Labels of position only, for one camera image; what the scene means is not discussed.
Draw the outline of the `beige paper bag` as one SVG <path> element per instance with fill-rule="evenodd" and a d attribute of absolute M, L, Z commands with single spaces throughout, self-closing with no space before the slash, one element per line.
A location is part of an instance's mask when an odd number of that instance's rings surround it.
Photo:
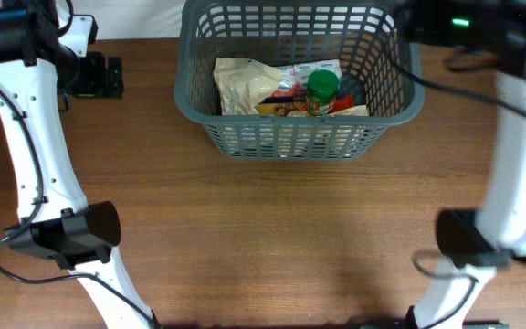
<path fill-rule="evenodd" d="M 256 106 L 278 88 L 282 71 L 254 59 L 218 58 L 213 76 L 223 116 L 258 115 Z"/>
<path fill-rule="evenodd" d="M 349 109 L 341 110 L 341 111 L 333 111 L 327 114 L 328 117 L 337 117 L 337 116 L 360 116 L 360 117 L 367 117 L 369 115 L 369 111 L 365 105 L 359 105 L 355 106 Z M 295 110 L 291 111 L 288 114 L 288 117 L 312 117 L 312 114 L 308 113 L 307 111 L 301 111 L 301 110 Z"/>

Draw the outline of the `red spaghetti packet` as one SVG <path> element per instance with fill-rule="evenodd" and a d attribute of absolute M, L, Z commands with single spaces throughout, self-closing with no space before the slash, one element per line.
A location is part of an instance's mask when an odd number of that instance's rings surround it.
<path fill-rule="evenodd" d="M 334 107 L 330 112 L 341 111 L 349 109 L 355 106 L 353 104 L 352 95 L 348 95 L 342 99 L 337 99 L 334 103 Z M 294 101 L 293 99 L 288 98 L 288 102 L 279 102 L 278 99 L 272 99 L 271 102 L 261 102 L 255 107 L 258 113 L 261 116 L 275 116 L 275 117 L 288 117 L 288 114 L 291 111 L 301 110 L 308 111 L 305 101 Z"/>

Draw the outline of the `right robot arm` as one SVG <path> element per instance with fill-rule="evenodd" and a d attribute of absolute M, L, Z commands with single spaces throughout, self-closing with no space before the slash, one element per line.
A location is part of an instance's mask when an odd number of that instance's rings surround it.
<path fill-rule="evenodd" d="M 526 1 L 407 1 L 393 12 L 404 40 L 495 57 L 497 142 L 479 209 L 437 215 L 441 260 L 405 328 L 461 328 L 497 271 L 526 264 Z"/>

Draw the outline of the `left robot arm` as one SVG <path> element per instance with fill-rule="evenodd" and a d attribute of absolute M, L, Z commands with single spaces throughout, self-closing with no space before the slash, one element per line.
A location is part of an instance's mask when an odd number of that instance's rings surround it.
<path fill-rule="evenodd" d="M 89 51 L 97 31 L 95 18 L 71 5 L 0 6 L 0 119 L 18 196 L 18 223 L 0 246 L 54 261 L 60 279 L 79 281 L 109 328 L 155 328 L 158 320 L 121 258 L 116 207 L 87 200 L 60 120 L 71 97 L 123 94 L 121 59 Z"/>

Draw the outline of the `grey plastic shopping basket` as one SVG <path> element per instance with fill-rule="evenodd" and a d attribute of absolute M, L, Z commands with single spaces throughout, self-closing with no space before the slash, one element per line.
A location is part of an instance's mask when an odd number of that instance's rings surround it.
<path fill-rule="evenodd" d="M 352 160 L 421 111 L 419 48 L 397 34 L 391 1 L 191 0 L 184 4 L 174 85 L 180 112 L 218 150 L 246 160 Z M 225 116 L 213 77 L 219 58 L 276 67 L 336 59 L 341 95 L 364 116 Z"/>

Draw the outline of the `green lid glass jar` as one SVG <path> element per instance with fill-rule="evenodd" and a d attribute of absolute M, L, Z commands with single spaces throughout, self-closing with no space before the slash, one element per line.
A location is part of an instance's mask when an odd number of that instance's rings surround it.
<path fill-rule="evenodd" d="M 340 87 L 338 76 L 326 69 L 312 72 L 308 79 L 306 107 L 310 114 L 322 116 L 334 107 Z"/>

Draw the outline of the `white tissue multipack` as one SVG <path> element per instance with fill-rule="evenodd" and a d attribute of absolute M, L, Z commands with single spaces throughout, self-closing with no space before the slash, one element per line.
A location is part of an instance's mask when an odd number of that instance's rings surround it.
<path fill-rule="evenodd" d="M 278 67 L 281 79 L 277 89 L 269 96 L 270 99 L 301 98 L 307 94 L 310 75 L 317 70 L 328 70 L 338 79 L 342 77 L 342 69 L 338 59 L 329 59 L 309 63 Z"/>

